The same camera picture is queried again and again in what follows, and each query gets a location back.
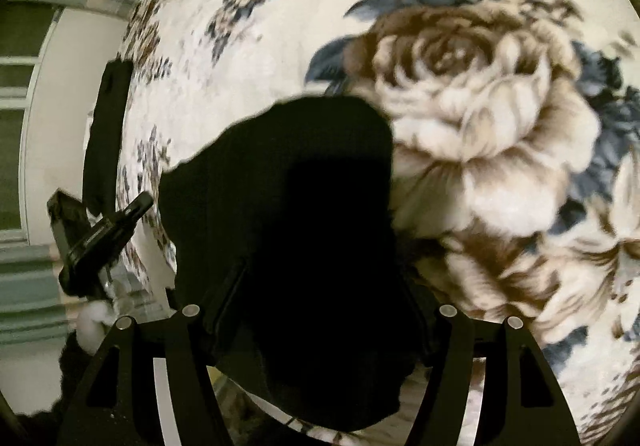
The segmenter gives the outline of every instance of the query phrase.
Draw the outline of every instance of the floral blanket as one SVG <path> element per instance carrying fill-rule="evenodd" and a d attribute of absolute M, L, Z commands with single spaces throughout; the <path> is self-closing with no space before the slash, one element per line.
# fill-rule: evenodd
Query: floral blanket
<path fill-rule="evenodd" d="M 394 132 L 404 259 L 471 317 L 522 318 L 591 444 L 640 382 L 639 36 L 628 0 L 141 0 L 118 207 L 276 101 L 362 96 Z M 176 262 L 145 223 L 155 241 L 124 258 L 146 285 L 141 245 Z M 375 432 L 315 436 L 403 444 L 427 378 Z"/>

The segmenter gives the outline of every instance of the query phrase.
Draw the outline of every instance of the round metal joint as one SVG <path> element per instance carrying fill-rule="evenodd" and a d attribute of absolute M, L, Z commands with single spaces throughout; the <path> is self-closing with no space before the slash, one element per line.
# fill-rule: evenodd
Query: round metal joint
<path fill-rule="evenodd" d="M 197 305 L 194 305 L 194 304 L 187 305 L 187 307 L 182 309 L 182 314 L 184 314 L 188 318 L 194 318 L 198 314 L 200 314 L 200 307 L 198 307 Z"/>
<path fill-rule="evenodd" d="M 453 307 L 453 305 L 443 305 L 440 307 L 440 314 L 442 314 L 446 318 L 452 318 L 456 314 L 458 314 L 458 310 Z"/>
<path fill-rule="evenodd" d="M 132 323 L 133 321 L 131 320 L 131 318 L 129 318 L 129 316 L 124 316 L 116 321 L 116 327 L 118 328 L 118 330 L 123 331 L 125 329 L 128 329 Z"/>
<path fill-rule="evenodd" d="M 524 323 L 522 322 L 522 320 L 520 318 L 518 318 L 517 316 L 510 316 L 509 318 L 507 318 L 507 324 L 512 328 L 512 329 L 521 329 L 524 327 Z"/>

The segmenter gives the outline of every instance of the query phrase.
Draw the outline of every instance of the window pane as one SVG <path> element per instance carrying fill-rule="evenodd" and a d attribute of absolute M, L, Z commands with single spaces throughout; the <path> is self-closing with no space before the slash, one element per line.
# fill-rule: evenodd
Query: window pane
<path fill-rule="evenodd" d="M 29 88 L 33 66 L 30 64 L 0 64 L 0 88 Z"/>
<path fill-rule="evenodd" d="M 51 5 L 37 3 L 0 7 L 0 56 L 37 56 L 53 13 Z"/>
<path fill-rule="evenodd" d="M 18 162 L 22 110 L 0 110 L 0 231 L 20 229 Z"/>

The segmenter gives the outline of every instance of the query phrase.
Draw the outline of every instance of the white wall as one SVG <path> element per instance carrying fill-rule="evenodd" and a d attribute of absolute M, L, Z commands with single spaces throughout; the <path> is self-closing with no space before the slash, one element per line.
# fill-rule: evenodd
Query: white wall
<path fill-rule="evenodd" d="M 82 196 L 82 139 L 107 61 L 126 22 L 65 9 L 47 46 L 27 124 L 26 214 L 31 245 L 53 243 L 47 201 L 58 188 Z"/>
<path fill-rule="evenodd" d="M 60 398 L 63 338 L 0 347 L 0 390 L 15 413 L 50 410 Z"/>

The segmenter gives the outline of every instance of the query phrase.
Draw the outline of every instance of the window frame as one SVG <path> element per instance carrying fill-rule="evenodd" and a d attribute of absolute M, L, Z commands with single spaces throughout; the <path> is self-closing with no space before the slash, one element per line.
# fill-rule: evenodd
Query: window frame
<path fill-rule="evenodd" d="M 37 56 L 0 56 L 0 66 L 32 65 L 31 79 L 25 90 L 19 87 L 0 87 L 0 110 L 22 110 L 22 129 L 20 131 L 20 155 L 18 155 L 18 198 L 20 202 L 20 229 L 0 230 L 0 249 L 29 244 L 29 223 L 27 220 L 26 186 L 25 186 L 25 157 L 27 134 L 29 130 L 29 117 L 33 94 L 38 83 L 40 68 L 47 52 L 47 46 L 56 29 L 62 7 L 53 7 L 54 13 L 47 33 L 40 46 Z"/>

